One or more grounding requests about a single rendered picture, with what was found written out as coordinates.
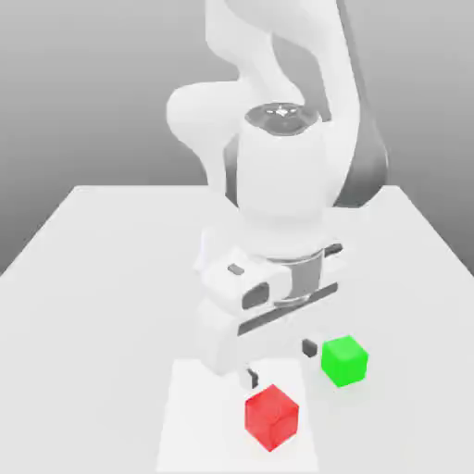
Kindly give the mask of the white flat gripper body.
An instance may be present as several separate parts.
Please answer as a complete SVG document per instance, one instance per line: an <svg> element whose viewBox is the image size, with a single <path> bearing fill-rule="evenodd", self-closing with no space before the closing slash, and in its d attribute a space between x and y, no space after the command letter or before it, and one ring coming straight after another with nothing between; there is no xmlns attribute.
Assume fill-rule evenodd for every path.
<svg viewBox="0 0 474 474"><path fill-rule="evenodd" d="M339 289L336 282L313 293L306 302L279 307L248 320L234 316L209 299L198 306L197 353L213 373L223 376L286 347L298 349L301 341L316 331L326 306L323 300Z"/></svg>

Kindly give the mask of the small green cube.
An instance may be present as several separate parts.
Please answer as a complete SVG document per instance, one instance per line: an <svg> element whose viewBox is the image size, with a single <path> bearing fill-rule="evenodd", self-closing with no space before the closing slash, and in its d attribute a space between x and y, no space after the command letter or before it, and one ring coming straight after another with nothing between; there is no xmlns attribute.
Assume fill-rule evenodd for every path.
<svg viewBox="0 0 474 474"><path fill-rule="evenodd" d="M351 335L346 335L322 344L320 366L332 383L341 388L366 377L368 352Z"/></svg>

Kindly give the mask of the small red cube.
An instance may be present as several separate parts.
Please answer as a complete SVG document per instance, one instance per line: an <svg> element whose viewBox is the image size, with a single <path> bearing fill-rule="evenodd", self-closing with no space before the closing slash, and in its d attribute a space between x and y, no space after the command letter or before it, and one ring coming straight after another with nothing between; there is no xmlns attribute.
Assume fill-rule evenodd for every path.
<svg viewBox="0 0 474 474"><path fill-rule="evenodd" d="M245 401L244 427L269 452L297 433L300 406L276 385Z"/></svg>

